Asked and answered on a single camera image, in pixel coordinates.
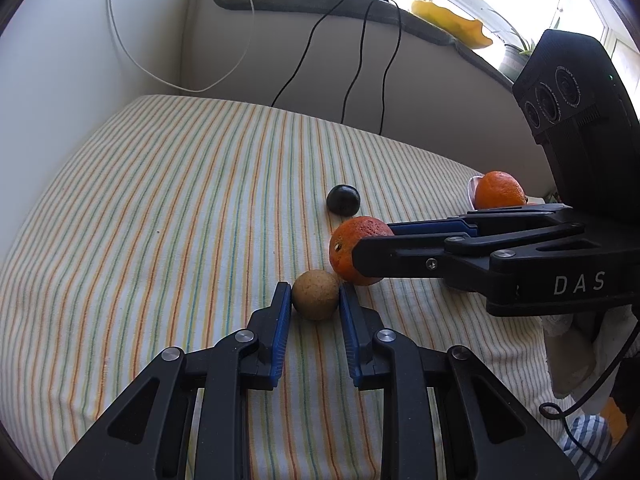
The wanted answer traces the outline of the white gloved right hand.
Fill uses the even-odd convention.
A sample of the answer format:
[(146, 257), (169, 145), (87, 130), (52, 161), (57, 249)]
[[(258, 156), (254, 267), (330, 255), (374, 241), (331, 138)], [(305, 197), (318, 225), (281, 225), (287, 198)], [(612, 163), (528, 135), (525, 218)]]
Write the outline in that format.
[(553, 395), (578, 400), (631, 335), (637, 318), (631, 306), (605, 312), (547, 315), (540, 318)]

